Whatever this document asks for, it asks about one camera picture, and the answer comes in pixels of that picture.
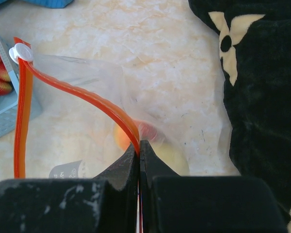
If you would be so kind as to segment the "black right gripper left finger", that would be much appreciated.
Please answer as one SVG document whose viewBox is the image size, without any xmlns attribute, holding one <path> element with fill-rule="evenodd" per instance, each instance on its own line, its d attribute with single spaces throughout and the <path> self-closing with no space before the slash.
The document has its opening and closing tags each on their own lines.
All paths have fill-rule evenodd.
<svg viewBox="0 0 291 233">
<path fill-rule="evenodd" d="M 0 182 L 0 233 L 133 233 L 139 159 L 133 146 L 91 179 Z"/>
</svg>

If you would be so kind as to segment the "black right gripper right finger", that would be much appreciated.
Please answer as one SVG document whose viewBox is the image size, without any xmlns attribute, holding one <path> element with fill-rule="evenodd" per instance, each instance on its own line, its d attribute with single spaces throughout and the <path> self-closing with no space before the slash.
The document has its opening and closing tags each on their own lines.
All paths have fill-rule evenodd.
<svg viewBox="0 0 291 233">
<path fill-rule="evenodd" d="M 266 183 L 243 176 L 179 176 L 140 144 L 140 231 L 143 233 L 285 233 Z"/>
</svg>

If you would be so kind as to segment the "orange peach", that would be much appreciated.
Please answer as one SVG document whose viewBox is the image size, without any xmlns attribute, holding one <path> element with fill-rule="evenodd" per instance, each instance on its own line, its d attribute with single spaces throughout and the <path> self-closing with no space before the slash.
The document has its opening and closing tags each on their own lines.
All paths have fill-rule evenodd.
<svg viewBox="0 0 291 233">
<path fill-rule="evenodd" d="M 139 130 L 141 140 L 152 141 L 158 135 L 158 130 L 153 125 L 139 120 L 134 120 L 134 123 Z M 130 146 L 131 140 L 117 124 L 113 128 L 113 136 L 118 147 L 121 150 L 126 151 Z"/>
</svg>

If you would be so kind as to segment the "clear zip bag orange zipper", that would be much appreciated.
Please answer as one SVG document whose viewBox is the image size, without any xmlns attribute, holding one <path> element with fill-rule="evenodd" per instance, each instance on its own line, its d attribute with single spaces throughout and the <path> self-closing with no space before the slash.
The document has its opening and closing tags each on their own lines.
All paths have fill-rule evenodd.
<svg viewBox="0 0 291 233">
<path fill-rule="evenodd" d="M 122 68 L 103 61 L 43 55 L 20 38 L 10 48 L 19 66 L 14 177 L 93 178 L 125 152 L 115 142 L 117 124 L 140 153 L 134 120 L 158 130 L 152 143 L 169 143 L 186 157 L 175 129 L 151 116 L 132 97 Z"/>
</svg>

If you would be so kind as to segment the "light blue plastic basket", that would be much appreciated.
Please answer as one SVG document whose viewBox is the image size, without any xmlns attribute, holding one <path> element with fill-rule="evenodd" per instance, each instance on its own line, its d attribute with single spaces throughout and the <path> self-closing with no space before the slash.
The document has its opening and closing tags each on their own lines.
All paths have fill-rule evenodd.
<svg viewBox="0 0 291 233">
<path fill-rule="evenodd" d="M 12 62 L 8 50 L 9 46 L 0 37 L 0 57 L 11 78 L 12 92 L 0 97 L 0 137 L 15 129 L 17 103 L 19 96 L 19 67 Z"/>
</svg>

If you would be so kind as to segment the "yellow pear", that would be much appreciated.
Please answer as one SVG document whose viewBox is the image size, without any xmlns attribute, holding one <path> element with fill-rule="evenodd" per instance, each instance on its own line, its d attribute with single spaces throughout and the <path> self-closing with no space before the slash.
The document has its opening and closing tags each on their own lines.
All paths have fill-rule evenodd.
<svg viewBox="0 0 291 233">
<path fill-rule="evenodd" d="M 155 154 L 178 175 L 190 174 L 186 157 L 176 146 L 169 143 L 152 143 L 151 146 Z"/>
</svg>

